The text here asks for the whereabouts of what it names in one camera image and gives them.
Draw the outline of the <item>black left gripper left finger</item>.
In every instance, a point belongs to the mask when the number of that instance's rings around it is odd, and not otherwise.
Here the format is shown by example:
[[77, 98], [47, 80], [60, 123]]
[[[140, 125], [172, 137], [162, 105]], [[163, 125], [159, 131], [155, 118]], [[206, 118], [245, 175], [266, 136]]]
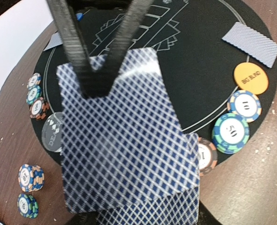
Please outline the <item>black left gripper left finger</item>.
[[75, 214], [65, 225], [96, 225], [98, 212]]

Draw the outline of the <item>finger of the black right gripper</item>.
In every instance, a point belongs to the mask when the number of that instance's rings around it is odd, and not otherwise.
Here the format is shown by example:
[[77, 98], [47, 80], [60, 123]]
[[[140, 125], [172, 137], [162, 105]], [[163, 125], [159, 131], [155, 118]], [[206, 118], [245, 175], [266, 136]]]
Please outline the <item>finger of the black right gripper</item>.
[[60, 33], [67, 59], [74, 67], [83, 97], [96, 97], [98, 95], [98, 81], [90, 65], [89, 52], [79, 28], [75, 11], [97, 8], [97, 1], [48, 0], [47, 4]]
[[91, 73], [91, 97], [108, 95], [151, 0], [133, 0], [121, 22], [102, 68]]

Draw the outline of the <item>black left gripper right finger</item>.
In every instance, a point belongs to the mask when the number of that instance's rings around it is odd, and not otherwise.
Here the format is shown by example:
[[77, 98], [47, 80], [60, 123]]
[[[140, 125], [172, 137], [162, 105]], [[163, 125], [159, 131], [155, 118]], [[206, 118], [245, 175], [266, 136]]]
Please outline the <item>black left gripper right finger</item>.
[[199, 201], [198, 225], [222, 225], [201, 201]]

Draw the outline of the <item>single blue-backed playing card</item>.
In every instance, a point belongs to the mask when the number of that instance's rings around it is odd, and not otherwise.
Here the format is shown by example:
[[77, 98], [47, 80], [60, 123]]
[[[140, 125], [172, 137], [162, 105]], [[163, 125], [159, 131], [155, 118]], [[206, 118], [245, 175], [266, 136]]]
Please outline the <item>single blue-backed playing card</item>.
[[63, 42], [61, 40], [60, 34], [58, 32], [56, 32], [51, 36], [49, 43], [47, 44], [47, 46], [45, 47], [45, 49], [43, 51], [47, 51], [49, 49], [55, 48], [62, 44], [63, 44]]

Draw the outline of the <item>blue playing card deck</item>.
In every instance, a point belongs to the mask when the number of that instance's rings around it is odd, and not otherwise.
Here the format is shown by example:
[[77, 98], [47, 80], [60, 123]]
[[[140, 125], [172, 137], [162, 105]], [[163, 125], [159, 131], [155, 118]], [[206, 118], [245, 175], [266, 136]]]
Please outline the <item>blue playing card deck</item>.
[[186, 149], [180, 159], [156, 168], [163, 173], [150, 185], [155, 196], [142, 203], [100, 211], [98, 225], [195, 225], [199, 216], [199, 136], [184, 136]]

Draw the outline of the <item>blue small blind button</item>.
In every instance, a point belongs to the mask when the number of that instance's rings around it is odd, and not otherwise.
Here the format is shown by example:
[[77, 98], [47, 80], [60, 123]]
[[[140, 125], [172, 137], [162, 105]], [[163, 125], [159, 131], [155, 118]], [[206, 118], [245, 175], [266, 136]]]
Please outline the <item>blue small blind button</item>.
[[78, 21], [81, 21], [82, 18], [83, 18], [83, 13], [77, 13], [76, 18], [77, 18]]

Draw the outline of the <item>blue green 50 chip stack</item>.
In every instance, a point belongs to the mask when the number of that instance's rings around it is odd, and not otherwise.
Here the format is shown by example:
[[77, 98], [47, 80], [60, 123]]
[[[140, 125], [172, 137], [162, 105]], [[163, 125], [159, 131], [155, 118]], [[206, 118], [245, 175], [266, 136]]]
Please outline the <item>blue green 50 chip stack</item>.
[[17, 199], [19, 213], [25, 218], [34, 219], [38, 216], [39, 207], [32, 195], [19, 194]]

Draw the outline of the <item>orange black 100 chip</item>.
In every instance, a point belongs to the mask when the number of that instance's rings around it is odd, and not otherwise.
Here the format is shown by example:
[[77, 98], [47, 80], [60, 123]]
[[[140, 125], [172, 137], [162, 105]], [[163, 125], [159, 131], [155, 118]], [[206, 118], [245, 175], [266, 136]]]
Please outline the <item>orange black 100 chip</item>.
[[202, 137], [198, 138], [198, 150], [199, 150], [199, 170], [200, 176], [204, 176], [210, 173], [217, 165], [217, 149], [215, 145]]
[[30, 107], [30, 118], [44, 120], [49, 109], [48, 102], [43, 97], [39, 97]]

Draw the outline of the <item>clear acrylic dealer button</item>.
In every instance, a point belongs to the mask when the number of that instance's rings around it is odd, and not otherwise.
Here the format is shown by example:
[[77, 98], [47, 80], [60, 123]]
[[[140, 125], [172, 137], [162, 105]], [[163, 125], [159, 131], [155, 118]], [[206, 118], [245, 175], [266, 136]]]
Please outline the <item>clear acrylic dealer button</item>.
[[42, 128], [42, 144], [47, 151], [60, 153], [63, 113], [55, 112], [50, 115]]

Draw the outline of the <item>blue cream 10 chip stack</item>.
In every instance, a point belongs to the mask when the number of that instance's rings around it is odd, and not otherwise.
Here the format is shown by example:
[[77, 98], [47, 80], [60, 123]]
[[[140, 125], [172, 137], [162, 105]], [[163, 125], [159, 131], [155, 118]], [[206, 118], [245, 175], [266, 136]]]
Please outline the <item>blue cream 10 chip stack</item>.
[[45, 174], [38, 165], [23, 164], [18, 173], [18, 182], [23, 192], [39, 191], [45, 183]]

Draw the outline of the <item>yellow big blind button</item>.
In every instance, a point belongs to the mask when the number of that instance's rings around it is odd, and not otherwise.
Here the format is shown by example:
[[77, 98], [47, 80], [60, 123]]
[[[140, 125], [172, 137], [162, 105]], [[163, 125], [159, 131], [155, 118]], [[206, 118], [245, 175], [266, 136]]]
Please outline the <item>yellow big blind button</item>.
[[260, 95], [269, 86], [266, 72], [258, 65], [251, 62], [243, 62], [236, 66], [233, 72], [236, 84], [242, 89]]

